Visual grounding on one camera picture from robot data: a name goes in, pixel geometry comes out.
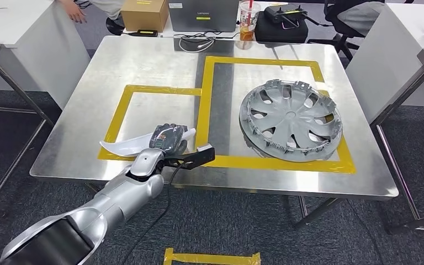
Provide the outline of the person's hand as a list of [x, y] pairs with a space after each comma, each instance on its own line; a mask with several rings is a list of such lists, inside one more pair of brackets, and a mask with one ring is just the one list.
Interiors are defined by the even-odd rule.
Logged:
[[69, 18], [75, 23], [86, 23], [85, 14], [73, 0], [58, 0]]

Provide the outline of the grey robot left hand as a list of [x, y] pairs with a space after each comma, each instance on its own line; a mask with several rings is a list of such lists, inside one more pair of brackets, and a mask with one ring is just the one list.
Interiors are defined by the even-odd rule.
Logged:
[[166, 155], [181, 155], [187, 149], [187, 140], [182, 139], [187, 131], [185, 125], [158, 125], [149, 140], [149, 148], [159, 149]]

